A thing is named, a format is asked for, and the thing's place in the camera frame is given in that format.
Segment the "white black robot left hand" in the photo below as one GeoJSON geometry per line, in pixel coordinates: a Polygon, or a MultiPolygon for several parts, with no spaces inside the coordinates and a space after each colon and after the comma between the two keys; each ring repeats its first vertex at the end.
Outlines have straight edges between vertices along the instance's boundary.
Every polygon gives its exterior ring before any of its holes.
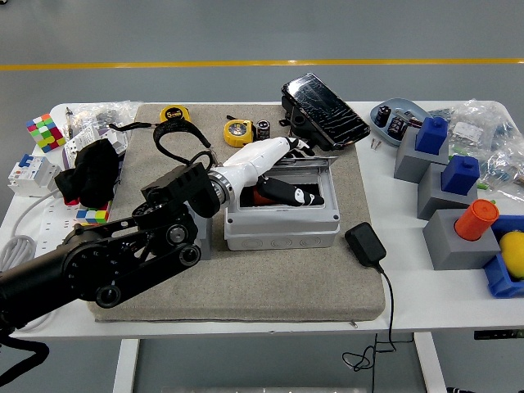
{"type": "Polygon", "coordinates": [[[266,176],[279,160],[294,149],[311,153],[309,146],[298,138],[269,138],[246,144],[223,165],[213,168],[209,176],[220,204],[229,206],[240,197],[244,187],[255,186],[262,197],[278,204],[322,205],[324,199],[321,196],[266,176]]]}

